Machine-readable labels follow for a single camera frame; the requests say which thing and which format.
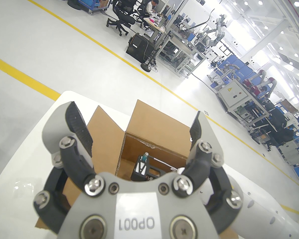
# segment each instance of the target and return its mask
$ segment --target open cardboard box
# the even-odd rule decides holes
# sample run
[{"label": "open cardboard box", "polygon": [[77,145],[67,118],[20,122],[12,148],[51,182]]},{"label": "open cardboard box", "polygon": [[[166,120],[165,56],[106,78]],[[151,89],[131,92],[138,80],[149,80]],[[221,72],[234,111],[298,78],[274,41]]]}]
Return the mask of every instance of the open cardboard box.
[{"label": "open cardboard box", "polygon": [[[145,152],[176,168],[186,165],[191,147],[189,127],[140,100],[137,100],[125,132],[100,106],[87,127],[93,139],[92,162],[97,173],[109,172],[130,180],[138,156]],[[165,172],[171,171],[157,161],[151,160],[150,163]],[[68,179],[63,194],[71,206],[80,193]],[[47,229],[40,219],[36,227]],[[229,229],[222,233],[221,238],[236,239],[238,236]]]}]

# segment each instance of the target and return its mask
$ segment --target metal workbench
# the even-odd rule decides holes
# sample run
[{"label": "metal workbench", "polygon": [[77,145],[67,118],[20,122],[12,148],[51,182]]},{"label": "metal workbench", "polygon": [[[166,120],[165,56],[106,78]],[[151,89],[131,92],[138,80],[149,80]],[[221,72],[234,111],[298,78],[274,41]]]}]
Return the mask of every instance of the metal workbench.
[{"label": "metal workbench", "polygon": [[[183,41],[184,39],[181,36],[180,38],[178,36],[168,37],[164,42],[164,44],[162,45],[162,47],[158,50],[157,55],[159,56],[159,54],[163,51],[163,49],[166,47],[168,42],[174,44],[178,48],[178,52],[171,59],[174,60],[181,52],[185,53],[187,57],[176,68],[173,67],[172,65],[168,65],[165,63],[163,63],[163,65],[165,65],[170,71],[172,71],[179,77],[182,75],[181,73],[182,70],[184,70],[187,73],[185,77],[188,77],[191,73],[194,72],[194,70],[197,67],[199,67],[199,65],[206,59],[206,57],[201,52],[199,52],[195,47],[191,49],[188,46],[186,46],[186,44]],[[194,57],[196,53],[198,53],[202,59],[199,61],[198,64],[194,65],[190,61],[195,60]]]}]

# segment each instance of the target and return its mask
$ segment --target blue machine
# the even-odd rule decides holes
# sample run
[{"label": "blue machine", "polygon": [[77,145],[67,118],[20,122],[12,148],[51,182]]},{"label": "blue machine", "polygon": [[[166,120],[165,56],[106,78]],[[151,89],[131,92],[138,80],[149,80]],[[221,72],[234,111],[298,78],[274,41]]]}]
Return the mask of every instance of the blue machine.
[{"label": "blue machine", "polygon": [[[238,79],[238,81],[240,81],[240,82],[244,81],[245,79],[249,79],[250,77],[256,75],[256,73],[249,66],[247,66],[244,62],[242,62],[240,59],[238,59],[238,57],[236,57],[234,55],[229,56],[222,63],[218,62],[217,66],[219,68],[224,68],[225,65],[227,65],[227,64],[234,64],[234,65],[236,65],[240,68],[240,70],[236,70],[235,73],[234,73],[234,78]],[[220,76],[223,75],[223,73],[219,70],[217,70],[216,73]],[[228,80],[223,80],[223,81],[224,81],[225,84],[228,84],[230,82]],[[252,83],[254,85],[259,85],[260,81],[261,81],[261,78],[258,76],[258,77],[256,77],[255,79],[252,80]],[[264,94],[265,94],[265,92],[259,94],[258,97],[261,97]]]}]

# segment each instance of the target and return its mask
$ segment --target white wire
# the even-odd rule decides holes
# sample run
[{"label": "white wire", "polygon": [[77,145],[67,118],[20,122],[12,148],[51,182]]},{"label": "white wire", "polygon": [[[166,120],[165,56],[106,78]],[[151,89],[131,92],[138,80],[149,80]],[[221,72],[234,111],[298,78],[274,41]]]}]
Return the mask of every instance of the white wire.
[{"label": "white wire", "polygon": [[165,165],[168,166],[168,167],[170,167],[170,169],[171,169],[172,171],[177,171],[177,169],[176,169],[175,167],[170,166],[170,165],[167,164],[166,162],[163,162],[163,161],[161,161],[161,160],[159,160],[159,159],[157,159],[157,158],[154,158],[154,157],[152,157],[152,156],[149,156],[149,157],[152,158],[152,159],[154,159],[154,160],[156,160],[156,161],[158,161],[158,162],[160,162],[160,163],[165,164]]}]

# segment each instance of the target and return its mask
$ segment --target man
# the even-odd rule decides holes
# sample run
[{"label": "man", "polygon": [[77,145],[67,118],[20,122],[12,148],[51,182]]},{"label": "man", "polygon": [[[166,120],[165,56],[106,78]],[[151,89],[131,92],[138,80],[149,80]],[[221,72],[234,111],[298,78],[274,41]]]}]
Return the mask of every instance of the man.
[{"label": "man", "polygon": [[158,0],[151,0],[147,5],[146,5],[146,12],[150,15],[153,10],[153,6],[158,5]]}]

